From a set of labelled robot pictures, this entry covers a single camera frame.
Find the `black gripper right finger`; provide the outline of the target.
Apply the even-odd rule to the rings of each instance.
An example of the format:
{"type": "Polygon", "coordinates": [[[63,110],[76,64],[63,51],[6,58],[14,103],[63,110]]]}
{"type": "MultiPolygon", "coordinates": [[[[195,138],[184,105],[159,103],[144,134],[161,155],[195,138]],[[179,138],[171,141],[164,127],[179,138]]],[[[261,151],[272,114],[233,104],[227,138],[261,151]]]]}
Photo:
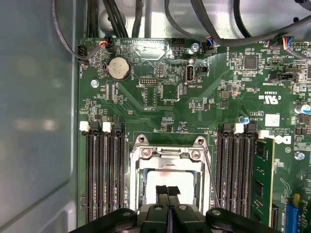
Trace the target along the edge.
{"type": "Polygon", "coordinates": [[[191,205],[181,204],[177,186],[168,187],[173,223],[179,233],[277,233],[278,230],[222,208],[212,208],[204,215],[191,205]]]}

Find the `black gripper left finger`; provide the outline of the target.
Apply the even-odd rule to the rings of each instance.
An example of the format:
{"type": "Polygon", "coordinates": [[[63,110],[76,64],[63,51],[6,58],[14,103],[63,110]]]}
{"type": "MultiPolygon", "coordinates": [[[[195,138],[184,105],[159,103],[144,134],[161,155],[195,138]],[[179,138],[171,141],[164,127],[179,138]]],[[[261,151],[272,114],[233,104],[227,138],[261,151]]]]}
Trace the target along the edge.
{"type": "Polygon", "coordinates": [[[156,203],[143,205],[138,213],[128,208],[115,210],[75,230],[74,233],[165,233],[168,226],[168,187],[156,187],[156,203]]]}

